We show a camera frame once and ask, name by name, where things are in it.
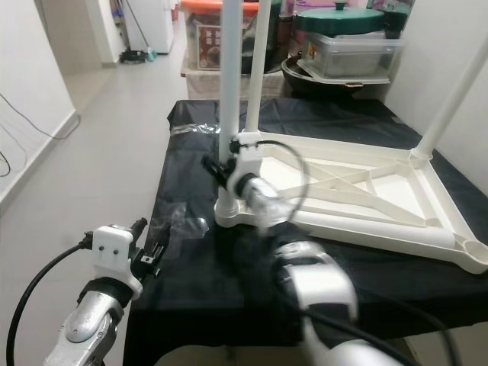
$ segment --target black tablecloth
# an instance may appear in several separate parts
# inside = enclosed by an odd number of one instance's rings
[[[238,225],[222,230],[214,222],[217,184],[200,161],[204,154],[217,154],[218,135],[211,132],[218,128],[218,117],[219,106],[213,101],[180,101],[169,115],[173,134],[146,248],[156,240],[170,246],[160,265],[161,276],[146,283],[142,297],[132,305],[125,365],[153,365],[172,349],[190,344],[289,344],[272,321],[273,309],[265,300],[249,300],[249,288],[228,262],[226,253],[254,243],[255,229]],[[241,124],[245,118],[243,104]],[[273,100],[262,105],[259,128],[402,149],[419,141],[419,135],[397,123],[379,101]],[[439,154],[432,164],[474,234],[488,242],[488,199]],[[427,310],[450,327],[488,320],[488,274],[476,276],[447,262],[315,240],[358,286]],[[259,285],[259,266],[257,261],[256,292],[266,291]],[[433,330],[387,301],[361,291],[358,298],[359,326],[365,331],[398,338]]]

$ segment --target box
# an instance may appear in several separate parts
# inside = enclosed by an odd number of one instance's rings
[[[323,78],[388,77],[403,44],[384,39],[384,32],[336,38],[310,34],[302,49],[303,64]]]
[[[223,0],[182,0],[188,40],[188,67],[199,70],[220,68],[220,13]],[[242,29],[256,17],[258,2],[242,4]]]

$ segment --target white bracket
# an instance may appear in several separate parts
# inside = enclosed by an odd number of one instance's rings
[[[132,300],[143,292],[142,284],[132,275],[129,258],[132,234],[127,229],[102,226],[93,232],[95,277],[110,277],[125,283],[133,291]]]
[[[261,141],[261,133],[259,132],[241,132],[234,140],[239,141],[241,145],[249,145],[249,147],[241,147],[236,159],[236,168],[230,175],[227,181],[227,191],[229,194],[236,198],[235,186],[239,180],[246,174],[254,174],[259,176],[261,170],[261,163],[263,158],[263,147],[256,146],[258,141]]]

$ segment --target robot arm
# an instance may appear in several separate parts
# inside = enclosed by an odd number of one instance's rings
[[[256,216],[256,226],[276,242],[273,275],[287,301],[352,326],[358,318],[358,301],[351,279],[321,246],[304,241],[296,234],[299,230],[289,230],[293,225],[286,222],[294,205],[259,176],[263,156],[259,141],[259,133],[240,133],[230,143],[234,159],[223,165],[207,156],[202,164],[234,198],[244,201]],[[317,366],[401,365],[369,343],[316,319],[302,318],[300,328],[302,347]]]
[[[117,325],[124,308],[142,293],[148,275],[157,277],[156,267],[164,248],[152,253],[136,247],[146,219],[131,228],[102,226],[88,233],[95,263],[95,279],[87,283],[78,307],[66,318],[56,346],[44,366],[97,366],[110,351],[117,337]]]

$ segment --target electrical cord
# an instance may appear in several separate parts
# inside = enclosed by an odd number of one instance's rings
[[[73,132],[76,131],[76,129],[79,127],[79,125],[81,124],[82,122],[82,116],[78,114],[78,122],[76,123],[76,125],[66,134],[66,136],[64,137],[56,137],[56,136],[53,136],[53,135],[50,135],[48,134],[47,132],[45,131],[42,131],[38,126],[36,126],[29,118],[27,118],[22,112],[20,112],[16,107],[14,107],[12,105],[12,103],[10,101],[8,101],[8,99],[2,94],[0,93],[0,97],[5,101],[5,103],[8,104],[8,106],[10,108],[12,108],[14,110],[14,112],[16,112],[19,116],[21,116],[22,118],[24,118],[36,131],[38,131],[39,133],[42,133],[43,135],[45,136],[48,136],[50,137],[51,139],[53,140],[65,140],[67,139]]]
[[[3,178],[3,177],[6,177],[7,175],[9,175],[10,172],[12,171],[12,169],[10,166],[10,162],[8,162],[8,159],[5,158],[5,155],[3,155],[3,152],[1,152],[1,151],[0,151],[0,156],[2,156],[2,159],[5,160],[5,162],[7,163],[7,168],[8,168],[8,171],[5,174],[0,175],[0,178]]]
[[[3,126],[2,124],[0,124],[0,128],[2,128],[6,134],[8,134],[10,136],[11,139],[13,139],[15,141],[15,143],[17,144],[18,148],[21,149],[23,152],[24,152],[24,165],[22,166],[22,168],[18,169],[18,170],[14,170],[12,169],[13,172],[21,172],[22,170],[25,169],[26,165],[27,165],[27,151],[26,149],[21,145],[21,143],[19,143],[19,141],[15,138],[14,135],[12,135],[12,133],[7,130],[7,128],[5,128],[5,126]]]
[[[377,294],[371,290],[368,290],[365,287],[357,286],[361,291],[365,292],[366,294],[370,294],[375,297],[379,297],[380,299],[385,299],[393,304],[395,304],[399,309],[411,313],[414,316],[417,316],[424,321],[426,321],[428,324],[433,326],[435,329],[437,329],[441,333],[441,338],[444,343],[444,347],[446,349],[446,353],[448,354],[448,360],[449,364],[451,366],[461,366],[462,361],[461,361],[461,356],[459,355],[459,350],[458,347],[456,346],[456,342],[452,338],[451,332],[449,332],[448,327],[438,318],[435,316],[420,310],[417,307],[413,307],[412,305],[409,305],[403,301],[393,299],[391,297]]]
[[[274,292],[278,295],[281,302],[283,302],[286,306],[290,307],[292,310],[298,312],[302,316],[307,316],[312,320],[315,320],[318,323],[321,323],[325,326],[329,326],[331,328],[337,329],[341,332],[348,333],[351,336],[357,337],[359,339],[363,339],[366,342],[373,345],[375,348],[379,349],[380,351],[384,352],[386,355],[389,355],[391,358],[397,360],[404,366],[418,366],[415,362],[411,361],[407,358],[403,353],[398,351],[389,343],[375,337],[374,335],[364,332],[360,329],[354,328],[348,324],[339,322],[335,319],[329,318],[321,313],[318,313],[311,309],[301,309],[299,306],[292,301],[287,295],[281,292],[281,289],[278,287],[277,284],[274,284]]]
[[[22,313],[24,312],[24,308],[27,305],[27,301],[29,297],[32,295],[34,288],[39,284],[40,280],[49,272],[55,265],[60,263],[64,258],[71,255],[74,252],[77,252],[79,249],[86,248],[86,244],[84,242],[79,243],[76,246],[73,246],[71,249],[66,250],[64,253],[58,255],[53,259],[50,263],[48,263],[40,272],[36,275],[36,277],[29,283],[27,289],[25,290],[24,294],[22,295],[20,301],[18,302],[17,308],[15,309],[14,316],[12,317],[12,321],[10,323],[10,328],[8,329],[8,337],[7,337],[7,348],[6,348],[6,358],[7,358],[7,366],[15,366],[14,362],[14,348],[15,348],[15,337],[17,336],[18,325],[21,321]]]
[[[303,203],[307,199],[307,196],[308,196],[308,191],[309,191],[309,186],[310,186],[310,176],[309,176],[309,172],[308,172],[308,166],[305,163],[305,160],[303,159],[302,155],[299,154],[298,151],[296,151],[293,147],[291,147],[290,145],[287,145],[286,143],[282,143],[281,141],[276,141],[276,140],[263,140],[263,141],[258,141],[256,143],[256,145],[280,146],[280,147],[286,149],[293,156],[295,156],[295,158],[297,158],[298,165],[300,166],[302,190],[300,193],[300,198],[299,198],[298,202],[295,204],[295,208],[293,209],[293,211],[291,211],[290,217],[288,217],[288,221],[292,221],[292,219],[295,216],[295,213],[303,206]]]

